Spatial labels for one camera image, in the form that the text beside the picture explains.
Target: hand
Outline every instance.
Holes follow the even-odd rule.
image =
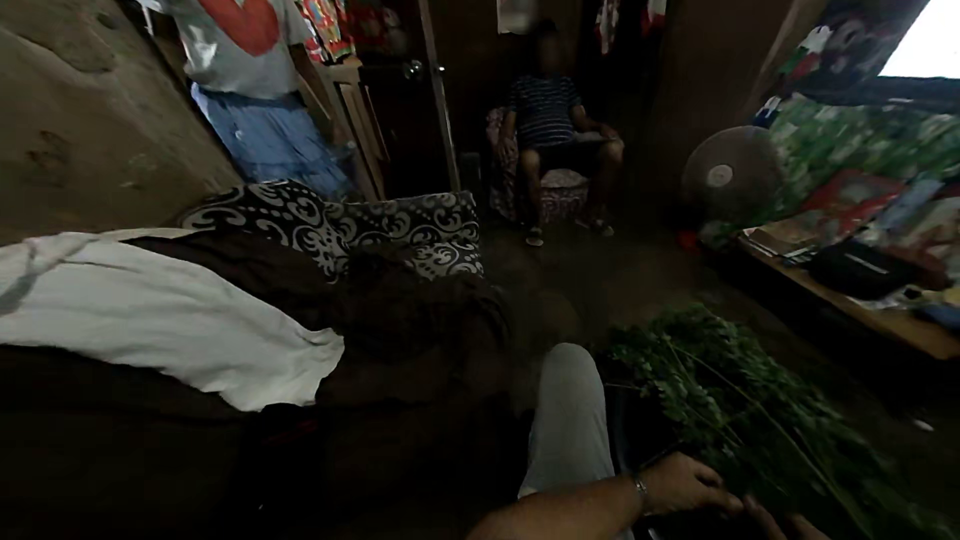
[[[516,141],[512,138],[500,137],[500,140],[496,143],[496,156],[500,159],[500,162],[508,162],[512,153],[516,153]]]
[[[777,520],[770,515],[766,508],[756,501],[753,495],[748,495],[743,500],[747,513],[753,517],[766,533],[769,540],[787,540],[786,534],[777,525]],[[799,540],[830,540],[825,534],[817,530],[810,524],[806,518],[800,514],[793,514],[787,517],[790,523],[797,530]]]
[[[609,139],[620,138],[620,134],[607,124],[600,124],[600,135]]]
[[[661,459],[640,472],[647,486],[643,498],[644,515],[661,515],[703,506],[718,506],[730,514],[743,509],[743,503],[723,487],[723,479],[707,465],[679,452]]]

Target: window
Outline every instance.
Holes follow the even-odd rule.
[[[960,79],[960,0],[930,0],[880,77]]]

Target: bundle of herbs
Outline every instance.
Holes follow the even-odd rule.
[[[734,493],[803,513],[832,540],[956,540],[818,391],[705,307],[613,331],[607,356],[628,368],[622,386],[671,421],[664,451],[694,449]]]

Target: navy striped shirt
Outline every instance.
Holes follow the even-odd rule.
[[[569,77],[543,79],[524,75],[510,88],[510,110],[516,112],[516,138],[520,148],[563,144],[573,139],[570,109],[580,105],[580,95]]]

